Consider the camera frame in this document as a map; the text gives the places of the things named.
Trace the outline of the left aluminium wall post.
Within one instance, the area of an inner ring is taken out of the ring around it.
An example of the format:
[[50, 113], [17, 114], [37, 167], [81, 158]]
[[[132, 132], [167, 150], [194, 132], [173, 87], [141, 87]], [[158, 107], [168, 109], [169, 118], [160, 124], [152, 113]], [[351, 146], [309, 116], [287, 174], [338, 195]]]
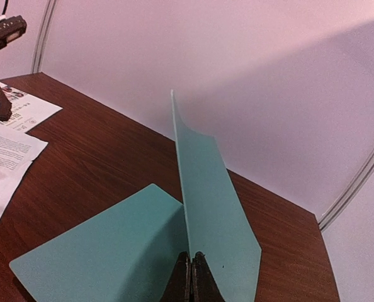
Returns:
[[50, 31], [50, 26], [52, 24], [57, 3], [58, 0], [47, 1], [33, 53], [33, 60], [31, 64], [32, 74], [39, 73], [42, 69], [43, 55], [47, 45], [48, 34]]

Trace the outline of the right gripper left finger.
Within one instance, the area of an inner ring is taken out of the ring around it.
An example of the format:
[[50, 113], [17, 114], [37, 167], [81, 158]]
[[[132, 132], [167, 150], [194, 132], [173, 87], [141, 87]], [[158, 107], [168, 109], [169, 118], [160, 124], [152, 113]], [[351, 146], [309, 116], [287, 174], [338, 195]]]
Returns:
[[162, 302], [190, 300], [191, 262], [187, 252], [178, 255], [171, 276], [162, 295]]

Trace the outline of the colourful printed leaflet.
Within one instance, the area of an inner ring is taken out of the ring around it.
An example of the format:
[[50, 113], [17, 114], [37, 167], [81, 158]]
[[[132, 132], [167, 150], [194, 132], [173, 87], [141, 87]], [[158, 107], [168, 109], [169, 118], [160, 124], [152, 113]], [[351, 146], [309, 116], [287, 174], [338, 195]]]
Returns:
[[26, 133], [62, 108], [36, 96], [20, 91], [0, 82], [0, 87], [12, 104], [12, 115], [8, 121], [0, 121], [0, 125]]

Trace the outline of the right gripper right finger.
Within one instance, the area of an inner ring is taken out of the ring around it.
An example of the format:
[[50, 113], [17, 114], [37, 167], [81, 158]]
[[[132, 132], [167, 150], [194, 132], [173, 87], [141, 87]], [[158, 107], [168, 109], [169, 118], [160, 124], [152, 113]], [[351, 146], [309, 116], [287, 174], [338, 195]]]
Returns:
[[192, 301], [221, 301], [222, 295], [203, 252], [197, 252], [191, 264]]

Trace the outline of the white printed paper sheet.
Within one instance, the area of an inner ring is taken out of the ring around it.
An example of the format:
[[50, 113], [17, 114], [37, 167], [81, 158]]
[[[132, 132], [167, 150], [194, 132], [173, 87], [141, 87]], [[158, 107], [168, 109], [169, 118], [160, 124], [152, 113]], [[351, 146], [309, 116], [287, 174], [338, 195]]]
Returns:
[[0, 125], [0, 219], [33, 161], [48, 145]]

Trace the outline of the teal file folder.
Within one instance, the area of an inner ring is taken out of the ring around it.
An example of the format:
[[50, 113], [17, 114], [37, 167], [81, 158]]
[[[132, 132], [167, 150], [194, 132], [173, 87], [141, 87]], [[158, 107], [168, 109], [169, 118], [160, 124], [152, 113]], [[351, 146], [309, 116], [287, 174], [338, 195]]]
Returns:
[[203, 252], [221, 301], [254, 301], [261, 247], [215, 139], [173, 103], [178, 201], [156, 184], [9, 264], [36, 301], [162, 301], [181, 252]]

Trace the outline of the aluminium wall post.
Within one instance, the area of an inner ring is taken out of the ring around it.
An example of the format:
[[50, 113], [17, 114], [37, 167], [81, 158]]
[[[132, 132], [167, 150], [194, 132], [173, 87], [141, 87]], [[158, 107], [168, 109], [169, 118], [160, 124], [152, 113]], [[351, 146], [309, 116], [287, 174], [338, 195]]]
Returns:
[[339, 215], [350, 204], [360, 189], [366, 184], [367, 180], [374, 173], [374, 147], [362, 164], [358, 172], [354, 175], [344, 191], [337, 200], [328, 208], [328, 210], [318, 219], [318, 226], [321, 232], [327, 230], [329, 226], [339, 217]]
[[31, 64], [32, 74], [39, 73], [42, 69], [43, 55], [47, 45], [48, 34], [50, 31], [50, 26], [52, 24], [57, 3], [58, 0], [47, 1], [33, 53], [33, 60]]

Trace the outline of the right aluminium wall post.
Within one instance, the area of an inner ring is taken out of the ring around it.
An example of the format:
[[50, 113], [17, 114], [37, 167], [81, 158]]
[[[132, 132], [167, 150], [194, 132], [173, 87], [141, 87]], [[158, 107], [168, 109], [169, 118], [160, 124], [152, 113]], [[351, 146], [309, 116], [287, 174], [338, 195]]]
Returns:
[[366, 184], [367, 180], [374, 173], [374, 147], [362, 164], [358, 172], [354, 175], [344, 191], [337, 200], [328, 208], [328, 210], [318, 219], [318, 226], [321, 232], [327, 230], [329, 226], [339, 217], [339, 215], [350, 204], [360, 189]]

